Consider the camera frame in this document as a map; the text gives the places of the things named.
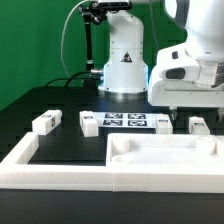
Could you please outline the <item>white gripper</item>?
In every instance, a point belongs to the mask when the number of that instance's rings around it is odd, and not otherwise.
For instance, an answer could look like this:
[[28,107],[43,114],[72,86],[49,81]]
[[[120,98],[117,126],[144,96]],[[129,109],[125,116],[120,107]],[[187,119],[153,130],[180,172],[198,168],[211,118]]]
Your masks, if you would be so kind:
[[[224,107],[224,62],[194,59],[183,44],[160,50],[149,80],[148,101],[170,107],[173,121],[176,107]],[[216,120],[223,118],[224,108],[219,108]]]

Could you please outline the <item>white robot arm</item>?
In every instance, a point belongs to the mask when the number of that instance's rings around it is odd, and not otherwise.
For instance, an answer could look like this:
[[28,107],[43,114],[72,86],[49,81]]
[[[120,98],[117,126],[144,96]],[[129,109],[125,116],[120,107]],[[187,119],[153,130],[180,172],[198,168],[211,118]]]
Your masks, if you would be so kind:
[[224,0],[164,0],[165,12],[187,31],[185,42],[143,61],[142,22],[129,14],[146,0],[96,0],[110,24],[110,56],[99,91],[122,99],[146,94],[153,106],[215,108],[224,118]]

